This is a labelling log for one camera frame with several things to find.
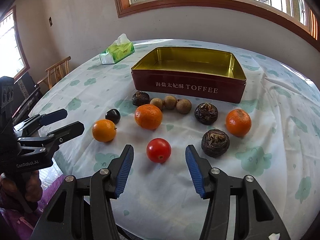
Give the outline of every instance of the tablecloth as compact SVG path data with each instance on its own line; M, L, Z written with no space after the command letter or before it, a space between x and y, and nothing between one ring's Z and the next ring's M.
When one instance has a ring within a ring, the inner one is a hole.
M134 120L136 107L131 103L136 91L131 67L160 46L232 52L247 77L241 102L176 95L191 101L190 114L164 110L158 129L140 128ZM299 239L320 209L320 92L313 82L274 59L217 43L166 39L136 41L134 47L135 53L114 65L101 65L99 56L85 62L58 82L31 111L30 115L61 108L68 111L66 119L41 128L41 136L75 121L84 124L83 135L61 145L54 155L64 174L91 176L118 157L125 144L132 144L134 161L124 193L112 201L116 223L143 239L195 240L200 236L208 200L196 194L186 165L185 148L193 144L201 157L229 176L253 175L292 240ZM202 125L194 117L195 107L203 102L214 104L219 111L212 126ZM110 143L95 141L91 132L94 122L112 108L121 113L115 139ZM236 108L245 110L252 119L252 128L244 138L234 137L225 128L226 115ZM230 137L229 150L216 159L201 150L201 138L212 128ZM171 157L164 164L152 163L146 156L146 146L153 138L164 138L171 144Z

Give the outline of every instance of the rectangular metal container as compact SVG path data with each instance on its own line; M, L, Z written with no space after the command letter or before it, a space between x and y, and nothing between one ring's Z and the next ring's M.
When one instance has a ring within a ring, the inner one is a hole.
M236 57L215 49L158 47L131 68L137 90L239 103L246 76Z

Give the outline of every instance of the purple sleeve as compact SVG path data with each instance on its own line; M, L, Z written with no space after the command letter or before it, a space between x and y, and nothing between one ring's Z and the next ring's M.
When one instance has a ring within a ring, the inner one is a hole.
M38 209L32 214L24 214L19 202L0 190L0 212L9 226L11 226L21 240L29 240L32 231L48 202L59 188L65 176L57 178L44 192L38 201Z

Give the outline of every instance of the metal screw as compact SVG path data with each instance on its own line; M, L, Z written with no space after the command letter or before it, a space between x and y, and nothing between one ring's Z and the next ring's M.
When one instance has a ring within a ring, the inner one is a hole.
M254 181L254 177L252 177L251 175L245 176L245 180L248 182L253 182Z
M71 182L71 181L73 181L73 176L72 175L66 176L66 182Z
M108 174L108 173L109 173L109 170L106 169L106 168L100 170L100 174L101 174L101 175L106 175L106 174Z
M210 171L212 174L219 174L220 173L220 170L218 168L212 168Z

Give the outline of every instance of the hand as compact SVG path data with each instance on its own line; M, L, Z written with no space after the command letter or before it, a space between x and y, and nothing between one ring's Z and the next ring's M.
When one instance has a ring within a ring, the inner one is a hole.
M4 192L16 198L18 188L14 181L6 177L4 173L0 176L0 184ZM26 195L25 198L29 202L38 202L42 197L41 180L39 179L39 171L31 172L30 179L26 182Z

